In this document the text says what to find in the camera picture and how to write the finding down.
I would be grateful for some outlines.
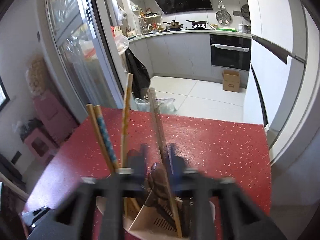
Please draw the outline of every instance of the cardboard box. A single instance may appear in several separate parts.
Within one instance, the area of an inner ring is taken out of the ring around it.
[[[240,74],[238,71],[224,70],[223,71],[223,86],[226,91],[239,92],[240,90]]]

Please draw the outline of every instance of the white tile floor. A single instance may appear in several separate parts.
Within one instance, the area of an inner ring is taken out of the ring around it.
[[[222,90],[222,84],[184,78],[153,77],[157,98],[175,98],[177,115],[242,122],[245,89]]]

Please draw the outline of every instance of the glass sliding door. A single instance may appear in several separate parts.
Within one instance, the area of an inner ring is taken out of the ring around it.
[[[65,74],[82,104],[122,108],[122,95],[96,31],[90,0],[47,0],[47,7]]]

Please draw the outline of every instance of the oven door handle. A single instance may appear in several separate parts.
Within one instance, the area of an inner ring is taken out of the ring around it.
[[[235,46],[228,46],[228,45],[222,45],[222,44],[210,44],[211,46],[215,46],[218,49],[228,49],[228,50],[236,50],[241,52],[248,52],[249,48],[241,48],[241,47],[235,47]]]

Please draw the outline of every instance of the gray cabinet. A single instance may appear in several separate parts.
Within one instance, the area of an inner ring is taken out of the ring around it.
[[[188,36],[188,33],[164,35],[172,70],[176,76],[193,76],[192,62],[187,46]]]
[[[193,75],[198,78],[210,78],[212,76],[210,35],[208,33],[189,33],[185,35],[184,41],[192,62]]]
[[[173,75],[167,44],[164,35],[146,38],[147,46],[155,75]]]
[[[129,44],[129,48],[135,57],[146,67],[149,77],[153,77],[153,67],[146,40],[132,41]]]

